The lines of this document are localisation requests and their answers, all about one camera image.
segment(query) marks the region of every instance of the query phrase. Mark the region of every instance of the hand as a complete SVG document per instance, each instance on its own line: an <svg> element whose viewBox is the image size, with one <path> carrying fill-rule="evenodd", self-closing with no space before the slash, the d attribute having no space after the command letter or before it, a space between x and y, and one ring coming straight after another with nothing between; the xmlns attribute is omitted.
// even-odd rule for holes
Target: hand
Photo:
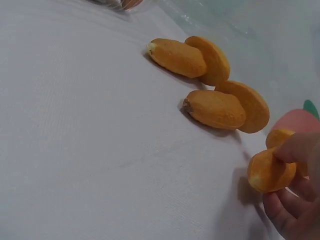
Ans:
<svg viewBox="0 0 320 240"><path fill-rule="evenodd" d="M286 163L307 162L309 179L296 174L289 189L262 196L264 210L286 240L320 240L320 133L296 133L275 152Z"/></svg>

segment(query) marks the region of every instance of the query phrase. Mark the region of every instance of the small object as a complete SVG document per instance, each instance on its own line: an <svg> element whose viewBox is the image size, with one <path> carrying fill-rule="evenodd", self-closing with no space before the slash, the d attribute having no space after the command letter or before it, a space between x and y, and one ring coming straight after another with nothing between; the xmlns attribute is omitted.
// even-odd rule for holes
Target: small object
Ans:
<svg viewBox="0 0 320 240"><path fill-rule="evenodd" d="M183 101L183 108L200 123L217 129L235 130L246 120L239 100L218 91L192 91Z"/></svg>
<svg viewBox="0 0 320 240"><path fill-rule="evenodd" d="M254 155L249 163L247 174L251 187L260 193L271 193L289 186L294 179L297 165L285 163L274 157L270 148Z"/></svg>
<svg viewBox="0 0 320 240"><path fill-rule="evenodd" d="M244 125L239 130L253 134L262 130L269 122L269 107L263 97L253 88L236 81L223 81L215 91L236 96L246 114Z"/></svg>
<svg viewBox="0 0 320 240"><path fill-rule="evenodd" d="M316 119L320 120L317 108L311 100L304 101L303 110L311 113Z"/></svg>
<svg viewBox="0 0 320 240"><path fill-rule="evenodd" d="M169 71L197 78L207 71L207 64L199 49L185 43L157 38L147 45L150 57Z"/></svg>
<svg viewBox="0 0 320 240"><path fill-rule="evenodd" d="M294 131L285 128L271 130L265 140L266 148L271 149L280 146L293 134L295 134Z"/></svg>
<svg viewBox="0 0 320 240"><path fill-rule="evenodd" d="M124 10L133 9L134 7L138 6L142 3L143 0L122 0L121 6Z"/></svg>
<svg viewBox="0 0 320 240"><path fill-rule="evenodd" d="M188 37L185 43L202 52L208 67L207 73L199 77L200 82L209 86L216 86L218 83L229 79L230 64L224 52L218 46L200 36Z"/></svg>

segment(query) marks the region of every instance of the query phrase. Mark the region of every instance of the white tablecloth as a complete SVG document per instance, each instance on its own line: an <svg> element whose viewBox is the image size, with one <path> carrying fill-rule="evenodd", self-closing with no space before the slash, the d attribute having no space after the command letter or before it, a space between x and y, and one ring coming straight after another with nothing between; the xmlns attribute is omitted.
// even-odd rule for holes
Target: white tablecloth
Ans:
<svg viewBox="0 0 320 240"><path fill-rule="evenodd" d="M0 239L263 240L246 167L262 133L185 115L197 86L144 46L186 35L158 7L0 3Z"/></svg>

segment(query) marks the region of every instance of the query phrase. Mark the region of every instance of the finger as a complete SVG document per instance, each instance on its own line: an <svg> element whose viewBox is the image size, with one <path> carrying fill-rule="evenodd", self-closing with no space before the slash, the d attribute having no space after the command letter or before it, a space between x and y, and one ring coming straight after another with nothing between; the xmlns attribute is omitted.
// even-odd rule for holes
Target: finger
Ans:
<svg viewBox="0 0 320 240"><path fill-rule="evenodd" d="M308 202L313 202L317 198L317 194L315 193L310 181L300 174L295 175L289 189Z"/></svg>
<svg viewBox="0 0 320 240"><path fill-rule="evenodd" d="M274 156L286 163L306 162L320 142L320 133L295 133L274 151Z"/></svg>
<svg viewBox="0 0 320 240"><path fill-rule="evenodd" d="M275 192L262 196L264 211L277 231L285 238L291 233L296 219L284 208Z"/></svg>
<svg viewBox="0 0 320 240"><path fill-rule="evenodd" d="M307 202L289 192L286 189L282 189L276 192L283 207L296 219L300 217L311 205Z"/></svg>

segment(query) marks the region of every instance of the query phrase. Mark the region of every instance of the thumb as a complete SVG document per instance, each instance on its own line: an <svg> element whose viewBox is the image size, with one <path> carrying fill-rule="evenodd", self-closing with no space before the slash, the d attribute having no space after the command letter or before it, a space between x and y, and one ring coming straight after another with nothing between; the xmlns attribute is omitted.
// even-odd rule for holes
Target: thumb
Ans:
<svg viewBox="0 0 320 240"><path fill-rule="evenodd" d="M320 132L295 133L274 151L274 156L286 163L307 162L318 144Z"/></svg>

